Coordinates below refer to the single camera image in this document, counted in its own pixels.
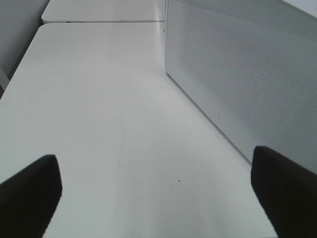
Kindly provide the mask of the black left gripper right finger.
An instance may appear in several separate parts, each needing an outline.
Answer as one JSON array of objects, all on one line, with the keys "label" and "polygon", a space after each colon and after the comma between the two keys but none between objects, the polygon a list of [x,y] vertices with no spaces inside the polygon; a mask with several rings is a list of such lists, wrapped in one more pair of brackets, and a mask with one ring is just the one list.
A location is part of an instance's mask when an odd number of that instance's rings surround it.
[{"label": "black left gripper right finger", "polygon": [[266,146],[257,146],[251,185],[279,238],[317,236],[315,173]]}]

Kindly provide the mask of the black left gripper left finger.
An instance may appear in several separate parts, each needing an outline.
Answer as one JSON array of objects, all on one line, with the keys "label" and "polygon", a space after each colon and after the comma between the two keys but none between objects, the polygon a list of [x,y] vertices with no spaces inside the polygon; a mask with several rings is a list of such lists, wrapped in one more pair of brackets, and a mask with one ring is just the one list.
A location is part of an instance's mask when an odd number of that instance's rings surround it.
[{"label": "black left gripper left finger", "polygon": [[37,159],[0,185],[0,236],[41,238],[62,196],[55,155]]}]

